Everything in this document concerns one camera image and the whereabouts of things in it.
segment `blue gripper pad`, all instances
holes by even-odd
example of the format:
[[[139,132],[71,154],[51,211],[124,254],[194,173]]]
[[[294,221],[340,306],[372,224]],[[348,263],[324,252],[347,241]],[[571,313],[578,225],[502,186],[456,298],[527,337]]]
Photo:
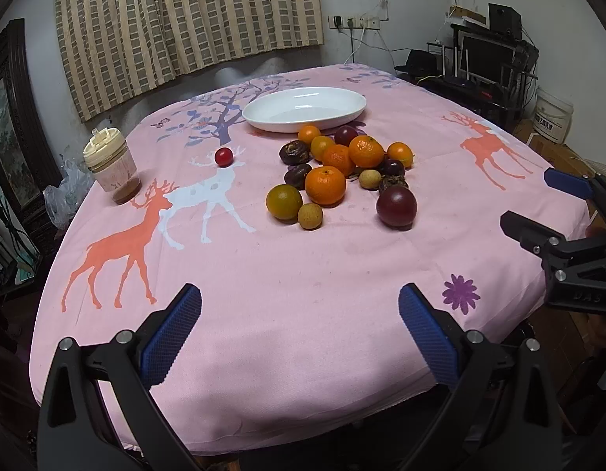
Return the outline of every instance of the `blue gripper pad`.
[[[453,389],[460,379],[457,351],[436,321],[433,311],[435,310],[414,284],[405,285],[401,289],[399,314],[405,326],[414,338],[436,382],[446,384]]]
[[[201,308],[200,290],[188,283],[165,310],[148,315],[137,330],[142,337],[137,348],[138,371],[147,389],[164,382]]]
[[[593,198],[593,188],[588,180],[568,173],[548,168],[544,172],[544,181],[550,187],[583,200]]]

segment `human hand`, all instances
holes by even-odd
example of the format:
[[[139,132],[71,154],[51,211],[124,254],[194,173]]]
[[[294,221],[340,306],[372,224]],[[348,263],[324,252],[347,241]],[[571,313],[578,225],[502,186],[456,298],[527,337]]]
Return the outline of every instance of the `human hand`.
[[[588,315],[588,339],[591,345],[606,349],[606,316]]]

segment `cream-colored lid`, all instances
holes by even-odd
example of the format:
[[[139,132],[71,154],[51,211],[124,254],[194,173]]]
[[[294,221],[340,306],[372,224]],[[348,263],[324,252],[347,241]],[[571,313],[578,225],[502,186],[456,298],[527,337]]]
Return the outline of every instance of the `cream-colored lid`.
[[[105,127],[100,131],[94,129],[91,133],[93,136],[82,151],[82,157],[89,168],[105,162],[126,143],[122,133],[115,127]]]

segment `pink tablecloth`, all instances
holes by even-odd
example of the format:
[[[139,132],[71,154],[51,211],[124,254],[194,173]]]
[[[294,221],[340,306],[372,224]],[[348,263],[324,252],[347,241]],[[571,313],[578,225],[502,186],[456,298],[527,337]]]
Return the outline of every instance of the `pink tablecloth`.
[[[377,193],[357,182],[316,231],[270,217],[264,200],[283,182],[278,151],[291,136],[254,130],[241,108],[303,85],[365,95],[360,130],[385,147],[412,147],[411,230],[383,226]],[[462,327],[499,340],[544,289],[539,259],[504,236],[500,215],[514,210],[575,238],[588,223],[586,204],[549,189],[549,165],[514,137],[362,65],[264,77],[178,102],[145,118],[128,143],[144,180],[136,205],[150,201],[115,206],[92,188],[41,298],[32,389],[40,401],[63,336],[108,341],[193,283],[202,316],[151,393],[195,453],[305,438],[424,391],[433,379],[399,317],[401,286],[415,282]],[[236,162],[218,169],[211,158],[223,144]],[[164,181],[178,188],[169,192]],[[108,385],[103,393],[120,438],[134,444]]]

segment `clear plastic bag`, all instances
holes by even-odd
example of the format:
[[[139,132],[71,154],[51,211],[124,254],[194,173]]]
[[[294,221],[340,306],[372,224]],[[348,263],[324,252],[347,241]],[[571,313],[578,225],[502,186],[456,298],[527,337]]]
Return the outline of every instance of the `clear plastic bag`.
[[[44,189],[45,210],[53,225],[61,230],[68,226],[94,184],[89,170],[80,170],[70,159],[65,160],[62,170],[63,180],[59,187]]]

